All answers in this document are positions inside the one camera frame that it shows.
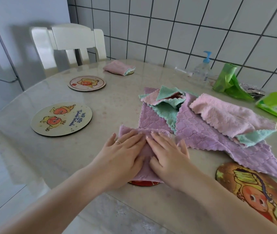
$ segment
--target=person's right hand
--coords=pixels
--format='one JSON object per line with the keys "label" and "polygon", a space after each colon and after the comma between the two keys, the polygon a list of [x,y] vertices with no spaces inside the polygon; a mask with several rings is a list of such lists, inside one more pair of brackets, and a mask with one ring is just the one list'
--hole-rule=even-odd
{"label": "person's right hand", "polygon": [[178,146],[166,135],[151,133],[146,141],[156,154],[158,160],[152,157],[150,167],[170,187],[184,191],[190,181],[203,176],[203,173],[190,162],[187,146],[184,140]]}

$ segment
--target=white round coaster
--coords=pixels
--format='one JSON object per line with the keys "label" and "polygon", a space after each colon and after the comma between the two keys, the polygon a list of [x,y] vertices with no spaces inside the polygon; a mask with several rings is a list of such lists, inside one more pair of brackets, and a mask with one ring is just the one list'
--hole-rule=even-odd
{"label": "white round coaster", "polygon": [[85,127],[92,110],[75,102],[58,103],[41,109],[31,120],[31,128],[40,135],[62,136]]}
{"label": "white round coaster", "polygon": [[98,90],[106,85],[105,80],[97,76],[80,76],[72,79],[68,86],[77,91],[93,91]]}

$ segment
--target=round table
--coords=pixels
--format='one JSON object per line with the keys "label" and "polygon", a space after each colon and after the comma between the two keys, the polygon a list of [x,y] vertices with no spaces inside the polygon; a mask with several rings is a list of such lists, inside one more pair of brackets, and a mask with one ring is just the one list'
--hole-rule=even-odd
{"label": "round table", "polygon": [[[14,148],[53,188],[88,165],[107,138],[113,132],[118,133],[121,124],[138,126],[142,106],[138,95],[144,93],[144,87],[165,85],[197,94],[205,92],[277,121],[277,117],[254,104],[198,87],[182,72],[135,60],[123,62],[136,66],[134,74],[121,76],[103,71],[107,64],[103,61],[58,73],[19,95],[0,111],[1,155],[5,158],[8,150]],[[67,86],[72,78],[84,75],[101,77],[107,82],[106,86],[92,92],[79,92]],[[88,105],[93,112],[92,120],[82,130],[68,136],[45,137],[31,129],[30,121],[40,109],[58,102],[75,101]],[[267,143],[277,158],[277,132]],[[218,166],[231,161],[225,153],[215,151],[190,150],[190,156],[196,166],[213,178]],[[154,187],[127,184],[97,197],[81,215],[93,218],[115,233],[131,230],[132,233],[222,233],[195,200],[165,184]]]}

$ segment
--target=chair backrest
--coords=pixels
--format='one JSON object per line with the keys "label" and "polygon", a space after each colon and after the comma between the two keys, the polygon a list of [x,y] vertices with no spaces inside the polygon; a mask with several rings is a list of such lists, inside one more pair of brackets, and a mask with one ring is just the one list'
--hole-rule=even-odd
{"label": "chair backrest", "polygon": [[95,48],[97,60],[106,59],[104,33],[102,30],[78,24],[60,24],[51,27],[31,27],[30,32],[46,76],[58,72],[54,50],[66,50],[69,66],[78,66],[75,49],[78,49],[82,64],[90,62],[87,48]]}

